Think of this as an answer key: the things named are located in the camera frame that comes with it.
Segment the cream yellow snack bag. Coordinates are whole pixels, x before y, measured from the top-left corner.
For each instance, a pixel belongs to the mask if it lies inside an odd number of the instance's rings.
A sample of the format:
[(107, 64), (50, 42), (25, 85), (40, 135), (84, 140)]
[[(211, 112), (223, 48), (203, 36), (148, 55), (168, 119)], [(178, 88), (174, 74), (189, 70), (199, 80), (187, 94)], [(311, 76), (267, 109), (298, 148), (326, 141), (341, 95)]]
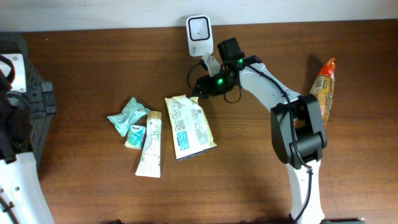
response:
[(172, 125), (175, 156), (178, 161), (202, 154), (216, 148), (217, 144), (210, 129), (198, 97), (186, 95), (166, 98), (165, 103)]

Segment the mint green wipes pack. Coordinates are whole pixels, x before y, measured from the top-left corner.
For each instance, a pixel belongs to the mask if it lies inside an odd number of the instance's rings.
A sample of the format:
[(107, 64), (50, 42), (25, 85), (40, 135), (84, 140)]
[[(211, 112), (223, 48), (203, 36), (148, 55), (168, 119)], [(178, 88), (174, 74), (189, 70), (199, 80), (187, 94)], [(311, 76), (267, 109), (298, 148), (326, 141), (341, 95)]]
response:
[(124, 137), (129, 131), (130, 125), (135, 124), (143, 116), (147, 115), (149, 111), (149, 109), (145, 108), (132, 97), (121, 113), (108, 116), (107, 118), (114, 124), (118, 133)]

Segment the teal tissue packet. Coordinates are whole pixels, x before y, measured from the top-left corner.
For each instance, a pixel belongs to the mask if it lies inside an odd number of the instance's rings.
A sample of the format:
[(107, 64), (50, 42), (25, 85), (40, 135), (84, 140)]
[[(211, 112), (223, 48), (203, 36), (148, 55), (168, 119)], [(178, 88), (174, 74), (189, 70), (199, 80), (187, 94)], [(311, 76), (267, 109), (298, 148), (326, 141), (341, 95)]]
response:
[(130, 149), (141, 150), (144, 143), (145, 133), (146, 128), (144, 126), (132, 124), (127, 133), (127, 139), (124, 145)]

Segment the white bamboo print tube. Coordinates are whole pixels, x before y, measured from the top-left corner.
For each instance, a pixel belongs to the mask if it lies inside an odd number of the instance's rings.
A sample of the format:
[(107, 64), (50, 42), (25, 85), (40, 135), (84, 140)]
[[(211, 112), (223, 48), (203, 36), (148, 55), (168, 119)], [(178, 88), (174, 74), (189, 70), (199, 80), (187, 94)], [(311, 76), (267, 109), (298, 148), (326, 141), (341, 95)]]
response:
[(146, 140), (136, 170), (141, 177), (160, 178), (162, 113), (150, 111), (147, 117)]

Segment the orange spaghetti package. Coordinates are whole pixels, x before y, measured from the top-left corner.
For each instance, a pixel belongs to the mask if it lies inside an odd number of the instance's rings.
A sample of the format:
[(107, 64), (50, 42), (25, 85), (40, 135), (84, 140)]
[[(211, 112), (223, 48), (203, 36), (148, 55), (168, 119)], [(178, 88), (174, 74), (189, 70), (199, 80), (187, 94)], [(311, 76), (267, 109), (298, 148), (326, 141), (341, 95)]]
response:
[(333, 105), (333, 94), (335, 89), (335, 60), (331, 58), (324, 64), (319, 71), (314, 84), (310, 90), (310, 94), (313, 94), (318, 99), (320, 104), (320, 111), (322, 114), (323, 125), (326, 126), (330, 111)]

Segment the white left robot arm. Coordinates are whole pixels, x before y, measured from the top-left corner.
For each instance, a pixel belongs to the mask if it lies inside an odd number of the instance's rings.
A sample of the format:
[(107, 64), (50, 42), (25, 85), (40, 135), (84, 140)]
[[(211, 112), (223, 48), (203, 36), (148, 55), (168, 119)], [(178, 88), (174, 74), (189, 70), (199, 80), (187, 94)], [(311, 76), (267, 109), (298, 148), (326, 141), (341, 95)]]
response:
[(1, 74), (1, 223), (54, 223), (30, 148), (27, 97)]

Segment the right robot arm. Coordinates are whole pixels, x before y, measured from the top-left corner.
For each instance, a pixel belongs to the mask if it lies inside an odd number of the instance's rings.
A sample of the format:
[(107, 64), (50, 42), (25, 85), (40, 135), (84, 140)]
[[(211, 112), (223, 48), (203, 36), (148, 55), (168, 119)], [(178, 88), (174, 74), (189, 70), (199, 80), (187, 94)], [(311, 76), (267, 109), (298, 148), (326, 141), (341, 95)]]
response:
[(208, 52), (199, 65), (208, 75), (191, 88), (201, 98), (225, 95), (235, 86), (254, 95), (270, 112), (275, 154), (285, 164), (292, 193), (292, 223), (321, 223), (319, 170), (327, 137), (318, 99), (283, 85), (256, 55), (241, 51), (236, 38), (218, 44), (222, 61)]

